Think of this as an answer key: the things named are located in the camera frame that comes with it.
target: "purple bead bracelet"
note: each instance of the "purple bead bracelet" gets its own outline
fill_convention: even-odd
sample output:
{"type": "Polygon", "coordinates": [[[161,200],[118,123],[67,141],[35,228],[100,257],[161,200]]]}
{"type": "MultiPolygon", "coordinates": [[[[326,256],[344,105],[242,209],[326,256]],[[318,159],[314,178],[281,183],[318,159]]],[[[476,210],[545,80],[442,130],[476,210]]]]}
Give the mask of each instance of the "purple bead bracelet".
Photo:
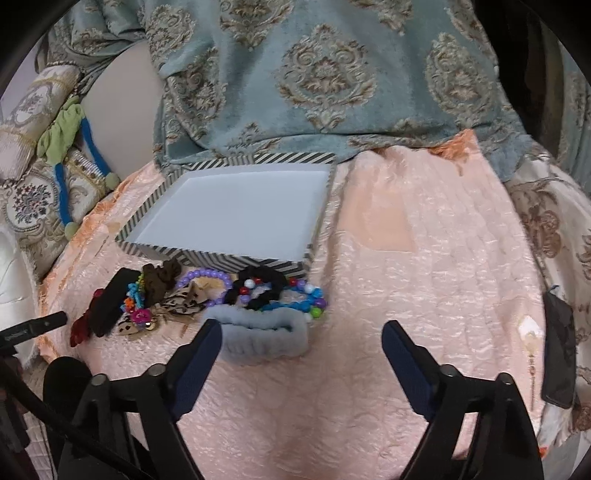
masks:
{"type": "Polygon", "coordinates": [[[183,288],[186,287],[189,282],[191,282],[194,278],[199,277],[207,277],[207,278],[219,278],[223,281],[223,285],[225,290],[222,294],[216,298],[215,300],[208,300],[205,302],[206,307],[213,307],[214,305],[221,305],[223,303],[223,298],[226,295],[226,292],[232,288],[232,279],[229,274],[223,272],[221,270],[214,270],[212,268],[198,268],[197,270],[193,270],[191,272],[187,272],[180,280],[178,280],[176,284],[176,288],[183,288]]]}

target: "teal patterned blanket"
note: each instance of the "teal patterned blanket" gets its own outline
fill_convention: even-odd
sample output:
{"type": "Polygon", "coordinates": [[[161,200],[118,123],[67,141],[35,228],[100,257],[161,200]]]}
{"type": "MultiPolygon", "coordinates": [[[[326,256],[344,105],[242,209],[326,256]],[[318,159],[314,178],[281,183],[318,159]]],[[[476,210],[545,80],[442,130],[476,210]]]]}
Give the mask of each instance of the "teal patterned blanket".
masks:
{"type": "Polygon", "coordinates": [[[49,60],[86,73],[147,40],[155,161],[427,147],[473,128],[501,180],[530,149],[469,0],[81,0],[49,60]]]}

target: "green bead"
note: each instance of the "green bead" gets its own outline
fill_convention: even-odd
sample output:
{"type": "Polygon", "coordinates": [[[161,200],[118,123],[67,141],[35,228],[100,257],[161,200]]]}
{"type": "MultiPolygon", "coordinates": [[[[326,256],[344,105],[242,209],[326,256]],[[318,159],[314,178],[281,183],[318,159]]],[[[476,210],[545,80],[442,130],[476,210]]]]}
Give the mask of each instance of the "green bead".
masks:
{"type": "Polygon", "coordinates": [[[105,178],[105,184],[107,185],[107,188],[109,190],[115,190],[119,183],[121,183],[121,181],[116,174],[114,174],[113,172],[107,174],[105,178]]]}
{"type": "Polygon", "coordinates": [[[312,307],[310,309],[310,315],[312,315],[312,318],[316,319],[322,315],[322,310],[320,310],[318,307],[312,307]]]}
{"type": "Polygon", "coordinates": [[[64,228],[64,236],[66,237],[66,240],[70,241],[72,240],[72,237],[74,236],[74,234],[78,231],[78,224],[74,223],[74,222],[70,222],[66,225],[66,227],[64,228]]]}

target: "pink quilted blanket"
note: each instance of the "pink quilted blanket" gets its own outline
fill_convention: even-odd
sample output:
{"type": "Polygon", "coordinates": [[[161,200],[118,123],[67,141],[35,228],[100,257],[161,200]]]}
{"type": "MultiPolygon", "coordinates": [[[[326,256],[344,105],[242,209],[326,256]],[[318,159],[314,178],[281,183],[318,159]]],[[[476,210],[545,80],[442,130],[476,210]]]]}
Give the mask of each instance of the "pink quilted blanket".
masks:
{"type": "MultiPolygon", "coordinates": [[[[399,475],[426,424],[381,351],[391,319],[466,375],[510,372],[538,423],[543,339],[527,349],[519,326],[532,319],[544,330],[544,312],[522,226],[470,131],[439,151],[450,159],[392,147],[338,167],[311,272],[329,308],[301,358],[216,363],[179,423],[205,478],[399,475]]],[[[87,216],[43,284],[44,314],[64,309],[76,319],[118,268],[145,262],[113,237],[160,181],[146,166],[87,216]]],[[[166,362],[198,328],[169,323],[138,340],[113,335],[75,351],[64,328],[39,345],[48,359],[78,356],[94,373],[122,378],[166,362]]],[[[141,435],[137,419],[132,426],[141,435]]],[[[465,435],[460,443],[467,446],[465,435]]]]}

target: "beige patterned pillow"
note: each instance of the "beige patterned pillow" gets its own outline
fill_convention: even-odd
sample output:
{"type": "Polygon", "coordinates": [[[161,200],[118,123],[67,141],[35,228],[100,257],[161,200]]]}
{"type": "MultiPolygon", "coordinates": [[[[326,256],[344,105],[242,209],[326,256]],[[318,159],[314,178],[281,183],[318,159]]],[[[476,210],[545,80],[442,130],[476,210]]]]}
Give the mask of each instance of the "beige patterned pillow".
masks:
{"type": "MultiPolygon", "coordinates": [[[[105,178],[78,149],[64,160],[69,209],[80,223],[106,195],[105,178]]],[[[35,273],[43,278],[68,241],[60,220],[58,185],[53,168],[35,158],[31,170],[17,184],[0,190],[0,221],[15,232],[22,249],[29,252],[35,273]]]]}
{"type": "Polygon", "coordinates": [[[76,87],[80,69],[59,65],[44,69],[0,125],[0,180],[19,180],[37,141],[76,87]]]}

